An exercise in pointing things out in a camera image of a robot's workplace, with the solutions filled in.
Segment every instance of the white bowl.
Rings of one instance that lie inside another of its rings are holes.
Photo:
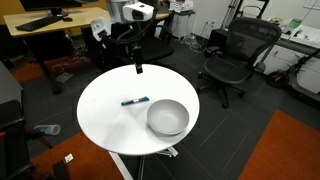
[[[154,131],[175,135],[188,126],[189,113],[179,102],[169,99],[156,101],[147,112],[148,124]]]

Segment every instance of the blue marker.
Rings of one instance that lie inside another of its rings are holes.
[[[133,100],[130,100],[130,101],[124,101],[121,103],[121,106],[127,106],[127,105],[130,105],[130,104],[136,104],[136,103],[139,103],[139,102],[147,102],[149,101],[149,98],[148,97],[142,97],[142,98],[139,98],[139,99],[133,99]]]

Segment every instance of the gray carpet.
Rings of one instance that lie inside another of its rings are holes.
[[[191,51],[188,46],[172,42],[175,53],[161,62],[178,69],[194,87],[209,83],[197,78],[203,71],[206,58]],[[84,88],[101,72],[88,66],[59,85],[63,93],[53,95],[45,79],[22,84],[25,95],[25,113],[28,123],[60,124],[58,136],[46,137],[53,145],[80,132],[77,122],[77,101]],[[229,109],[221,106],[221,94],[207,90],[199,94],[200,114],[191,133],[175,146],[179,155],[147,156],[144,179],[237,179],[273,112],[280,109],[305,124],[320,130],[320,111],[292,97],[288,91],[275,89],[265,83],[263,76],[254,74],[242,87],[245,97],[230,91]],[[30,141],[29,153],[34,157],[46,150],[36,141]],[[137,176],[139,157],[121,156],[133,177]]]

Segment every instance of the mesh chair back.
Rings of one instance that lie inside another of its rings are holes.
[[[274,45],[281,36],[281,29],[264,20],[237,18],[230,23],[225,54],[232,59],[245,61],[249,69],[257,57]]]

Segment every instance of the table top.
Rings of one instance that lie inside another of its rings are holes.
[[[62,30],[62,29],[89,26],[91,21],[98,17],[103,17],[106,20],[110,20],[109,12],[99,7],[72,8],[65,11],[69,14],[68,17],[71,17],[73,21],[71,22],[58,21],[32,32],[19,31],[15,27],[21,24],[25,24],[27,22],[44,18],[48,15],[47,12],[41,11],[41,12],[35,12],[35,13],[6,15],[6,16],[3,16],[3,18],[7,24],[7,27],[9,29],[11,36],[13,37],[29,36],[34,34],[41,34],[41,33],[46,33],[51,31]],[[163,19],[168,16],[169,14],[157,14],[156,19]]]
[[[85,135],[98,146],[123,155],[147,155],[180,142],[194,127],[199,99],[193,86],[180,74],[164,67],[143,65],[137,74],[134,65],[110,70],[83,91],[77,116]],[[129,106],[121,102],[147,96],[150,101]],[[156,101],[172,99],[189,113],[189,124],[180,134],[155,133],[147,123],[148,108]]]

